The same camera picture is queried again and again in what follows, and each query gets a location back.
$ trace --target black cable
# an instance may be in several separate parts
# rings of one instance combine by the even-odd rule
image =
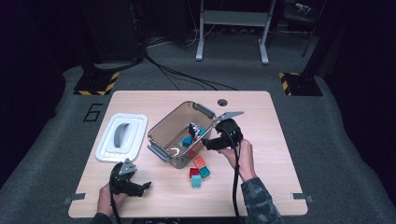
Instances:
[[[195,84],[195,85],[198,85],[198,86],[202,87],[202,89],[204,89],[204,91],[206,91],[205,86],[199,84],[198,82],[194,82],[194,81],[191,81],[191,80],[183,79],[183,78],[180,78],[180,77],[174,77],[174,76],[172,76],[172,75],[170,75],[170,74],[167,74],[167,73],[166,73],[166,75],[169,76],[169,77],[171,77],[171,78],[174,78],[174,79],[178,79],[178,80],[182,80],[182,81],[187,81],[187,82],[193,83],[193,84]]]
[[[151,38],[148,40],[148,46],[159,45],[167,41],[166,37],[160,35],[151,34]]]
[[[227,133],[227,131],[224,128],[221,128],[221,129],[230,138],[231,143],[233,144],[232,145],[233,153],[235,154],[235,167],[233,168],[233,210],[235,212],[236,223],[239,224],[240,223],[240,216],[239,216],[239,211],[238,211],[238,203],[236,201],[236,191],[238,189],[239,155],[240,155],[240,152],[241,152],[241,142],[240,141],[238,142],[239,151],[237,152],[235,143],[234,143],[233,139],[231,138],[230,134]]]
[[[123,66],[120,66],[120,67],[98,68],[98,67],[95,66],[95,68],[97,68],[98,70],[103,71],[103,72],[109,72],[109,73],[114,72],[114,73],[116,73],[116,72],[123,71],[123,70],[128,69],[128,68],[131,68],[131,67],[141,63],[142,61],[143,61],[143,58],[139,58],[136,61],[133,61],[132,63],[126,64],[126,65],[123,65]]]
[[[119,212],[117,211],[116,202],[114,201],[114,197],[113,197],[113,188],[111,186],[111,183],[112,183],[111,180],[112,180],[113,177],[114,177],[113,174],[111,174],[111,176],[110,176],[110,187],[109,187],[110,188],[111,209],[113,210],[114,217],[116,218],[117,223],[121,224],[120,215],[119,215]]]
[[[172,82],[172,84],[174,85],[174,87],[175,87],[178,91],[180,91],[180,89],[179,89],[178,86],[175,84],[175,82],[173,82],[172,79],[169,77],[169,74],[165,73],[165,71],[163,71],[161,68],[160,68],[160,70],[161,70],[161,71],[163,72],[163,74],[168,78],[168,80],[169,80],[170,82]]]
[[[231,90],[237,91],[237,89],[234,88],[234,87],[230,87],[230,86],[227,86],[227,85],[220,84],[220,83],[218,83],[218,82],[214,82],[214,81],[210,81],[210,80],[205,80],[205,79],[198,78],[198,77],[192,77],[192,76],[189,76],[189,75],[187,75],[187,74],[184,74],[184,73],[180,73],[180,72],[178,72],[178,71],[175,71],[175,70],[173,70],[173,69],[171,69],[171,68],[165,67],[165,66],[163,66],[163,65],[161,65],[161,64],[159,64],[159,63],[156,63],[151,57],[149,57],[149,54],[148,54],[147,52],[145,53],[145,58],[146,58],[149,62],[153,63],[153,64],[156,65],[158,68],[163,69],[163,70],[166,71],[166,72],[169,72],[169,73],[172,73],[172,74],[174,74],[174,75],[181,76],[181,77],[187,77],[187,78],[190,78],[190,79],[199,81],[199,82],[204,83],[204,84],[206,84],[207,86],[213,88],[213,90],[215,90],[215,91],[217,91],[218,89],[217,89],[216,87],[214,87],[213,85],[211,85],[211,84],[219,85],[219,86],[226,87],[226,88],[229,88],[229,89],[231,89]]]

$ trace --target person's left hand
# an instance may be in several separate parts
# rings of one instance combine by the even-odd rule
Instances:
[[[113,194],[114,202],[116,203],[117,209],[122,205],[122,202],[127,197],[127,194],[120,193],[120,194]],[[97,206],[97,213],[103,213],[108,217],[112,217],[113,209],[111,207],[111,197],[110,197],[110,185],[107,183],[99,190],[99,199],[98,199],[98,206]]]

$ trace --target table leg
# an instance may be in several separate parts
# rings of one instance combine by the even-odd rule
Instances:
[[[204,0],[201,0],[201,11],[199,18],[199,42],[198,42],[197,55],[195,57],[195,60],[200,62],[203,58],[203,54],[204,54]]]
[[[274,13],[275,2],[276,0],[271,1],[271,6],[268,10],[267,18],[265,19],[265,26],[264,26],[264,32],[262,32],[262,39],[259,39],[260,55],[262,56],[262,63],[265,65],[269,63],[267,49],[265,48],[265,40],[268,36],[268,29],[270,28],[271,25],[271,19]]]

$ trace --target sleeve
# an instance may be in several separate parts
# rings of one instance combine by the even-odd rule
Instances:
[[[96,213],[90,224],[112,224],[110,217],[103,213]]]
[[[249,223],[285,223],[285,219],[273,204],[270,193],[258,177],[244,182],[241,189]]]

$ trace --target dark gray floor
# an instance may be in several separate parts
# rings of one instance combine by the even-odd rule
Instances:
[[[375,172],[361,160],[344,132],[338,106],[323,79],[316,77],[322,97],[290,97],[283,92],[278,73],[302,72],[313,46],[306,58],[301,58],[303,38],[277,35],[268,49],[270,64],[262,65],[258,38],[236,35],[207,40],[202,62],[194,60],[196,43],[187,48],[164,44],[148,48],[148,54],[157,63],[190,76],[241,91],[271,93],[303,191],[315,199],[308,205],[305,216],[286,217],[288,223],[396,223],[394,205]],[[64,73],[67,84],[56,109],[57,116],[49,120],[1,188],[0,223],[89,222],[69,217],[68,205],[62,202],[77,188],[111,94],[74,95],[73,88],[81,75],[79,67]],[[180,90],[203,89],[190,82],[172,80]],[[145,60],[120,72],[113,92],[175,89],[158,68]],[[103,104],[94,108],[101,111],[99,119],[83,122],[92,104]],[[208,223],[208,220],[191,222]]]

